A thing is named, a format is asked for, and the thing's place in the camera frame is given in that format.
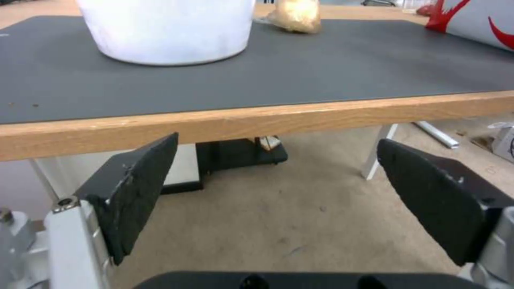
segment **screw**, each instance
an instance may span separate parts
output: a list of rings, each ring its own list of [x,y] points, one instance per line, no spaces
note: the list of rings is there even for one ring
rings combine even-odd
[[[8,226],[14,223],[11,210],[8,208],[0,208],[0,223],[7,224]]]
[[[75,207],[80,207],[79,199],[76,196],[69,196],[58,200],[57,203],[53,205],[52,212],[55,214]]]

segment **white table leg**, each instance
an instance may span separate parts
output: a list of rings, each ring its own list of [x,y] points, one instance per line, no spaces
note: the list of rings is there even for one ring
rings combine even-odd
[[[389,138],[391,139],[396,131],[396,128],[398,127],[397,123],[394,124],[388,124],[383,125],[380,131],[378,132],[377,139],[375,140],[375,143],[373,144],[373,147],[371,149],[371,153],[368,156],[368,159],[366,160],[366,163],[364,164],[364,167],[362,168],[361,174],[366,180],[370,180],[373,178],[373,175],[377,171],[378,168],[378,159],[377,159],[377,145],[379,140],[383,138]]]

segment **gray tabletop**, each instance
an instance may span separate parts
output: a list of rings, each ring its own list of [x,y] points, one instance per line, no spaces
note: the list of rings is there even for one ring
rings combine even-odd
[[[80,17],[0,33],[0,123],[514,89],[514,54],[403,21],[325,20],[317,35],[254,24],[242,54],[186,67],[107,58]]]

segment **wooden table edge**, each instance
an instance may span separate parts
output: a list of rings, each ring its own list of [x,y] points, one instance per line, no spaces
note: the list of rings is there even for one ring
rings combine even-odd
[[[0,161],[131,149],[175,131],[196,143],[510,111],[514,91],[4,124]]]

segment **red logo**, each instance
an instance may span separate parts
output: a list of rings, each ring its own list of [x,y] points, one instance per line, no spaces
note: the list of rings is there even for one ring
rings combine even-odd
[[[503,45],[507,46],[510,49],[514,49],[514,35],[507,34],[501,31],[496,25],[492,22],[491,17],[489,17],[489,26],[491,26],[492,33],[494,36],[498,38],[498,40],[503,43]]]
[[[459,12],[464,6],[466,6],[470,2],[470,0],[462,0],[457,5],[455,5],[455,7],[452,7],[446,11],[443,11],[444,2],[445,0],[439,0],[435,4],[433,14],[427,23],[427,28],[445,33],[446,29],[448,28],[448,23],[450,23],[450,21],[457,14],[457,12]],[[501,43],[503,43],[503,45],[507,46],[510,49],[514,49],[514,34],[507,34],[501,31],[493,23],[491,17],[489,17],[489,26],[491,27],[494,36]]]

